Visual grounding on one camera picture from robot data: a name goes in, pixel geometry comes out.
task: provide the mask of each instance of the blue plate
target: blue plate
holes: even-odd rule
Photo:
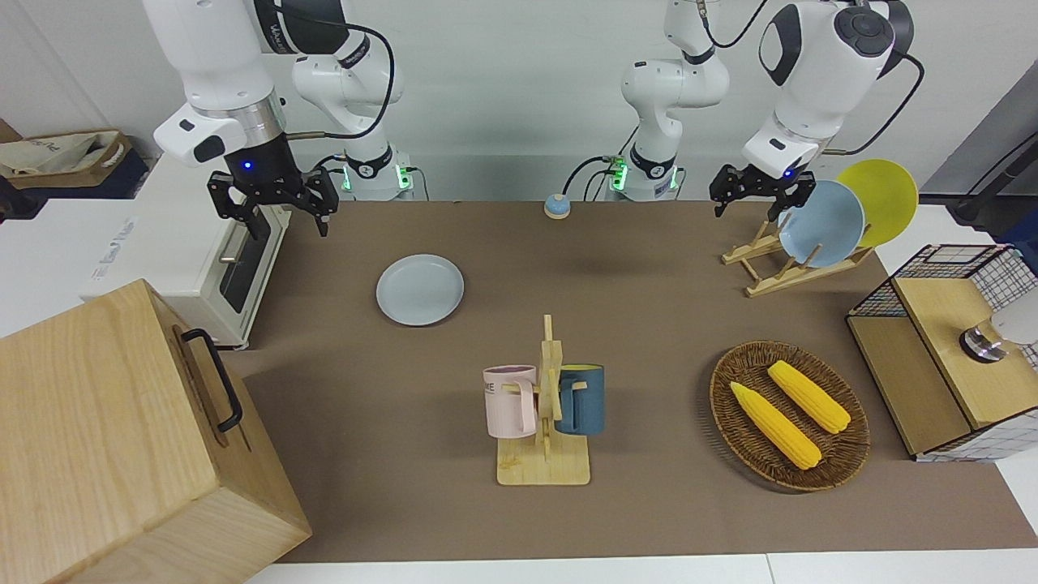
[[[789,222],[778,233],[783,249],[803,262],[819,243],[822,249],[809,267],[824,268],[850,255],[865,230],[865,210],[854,191],[836,180],[818,180],[808,202],[784,211],[778,224]]]

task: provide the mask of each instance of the corn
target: corn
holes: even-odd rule
[[[754,390],[735,382],[731,383],[731,387],[742,411],[797,469],[807,471],[818,466],[822,460],[822,451],[789,418]]]
[[[850,414],[795,367],[777,361],[768,368],[768,376],[825,432],[836,435],[847,429]]]

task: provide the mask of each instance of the wicker basket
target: wicker basket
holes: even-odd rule
[[[825,390],[850,414],[850,424],[830,435],[811,419],[768,377],[767,368],[778,360],[797,368]],[[756,390],[774,405],[822,451],[822,462],[801,471],[754,425],[729,387],[738,382]],[[754,472],[795,491],[824,491],[840,486],[857,474],[869,455],[869,423],[857,397],[828,365],[793,345],[754,341],[725,355],[710,378],[710,409],[725,442]]]

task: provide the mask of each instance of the pink mug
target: pink mug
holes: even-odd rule
[[[532,365],[499,365],[483,370],[490,436],[518,439],[537,433],[536,383],[537,368]]]

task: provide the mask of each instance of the table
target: table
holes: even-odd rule
[[[553,222],[529,202],[346,203],[327,240],[290,229],[253,350],[227,356],[313,524],[284,560],[1038,544],[995,467],[908,461],[843,324],[884,277],[878,261],[742,297],[745,273],[717,254],[764,208],[718,220],[700,202],[575,204]],[[452,258],[467,286],[454,316],[419,330],[374,300],[381,270],[415,252]],[[544,313],[568,362],[606,366],[607,430],[591,440],[591,485],[497,486],[480,370],[536,361]],[[813,352],[857,391],[873,452],[846,486],[780,495],[711,442],[710,371],[754,339]]]

